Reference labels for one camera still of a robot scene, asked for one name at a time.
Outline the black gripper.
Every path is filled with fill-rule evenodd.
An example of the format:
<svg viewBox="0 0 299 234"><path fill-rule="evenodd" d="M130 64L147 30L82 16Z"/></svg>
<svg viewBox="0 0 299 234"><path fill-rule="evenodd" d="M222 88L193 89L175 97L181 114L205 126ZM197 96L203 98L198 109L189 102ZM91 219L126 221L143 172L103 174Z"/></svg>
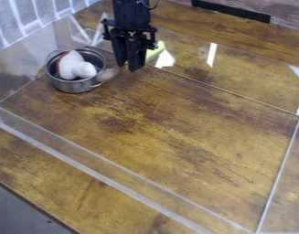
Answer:
<svg viewBox="0 0 299 234"><path fill-rule="evenodd" d="M147 25L141 28L126 29L116 25L114 19L103 19L104 40L111 41L111 46L118 62L122 67L128 62L128 70L136 71L145 66L147 49L158 48L158 28Z"/></svg>

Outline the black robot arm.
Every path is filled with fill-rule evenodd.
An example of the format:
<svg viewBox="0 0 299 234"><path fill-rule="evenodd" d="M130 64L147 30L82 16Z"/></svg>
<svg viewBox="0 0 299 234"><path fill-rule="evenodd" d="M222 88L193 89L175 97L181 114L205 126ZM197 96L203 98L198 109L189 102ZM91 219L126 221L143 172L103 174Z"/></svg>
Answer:
<svg viewBox="0 0 299 234"><path fill-rule="evenodd" d="M150 0L112 0L114 18L103 19L103 39L111 42L118 66L128 65L136 71L146 64L147 50L158 48L155 33L150 24L150 11L159 3Z"/></svg>

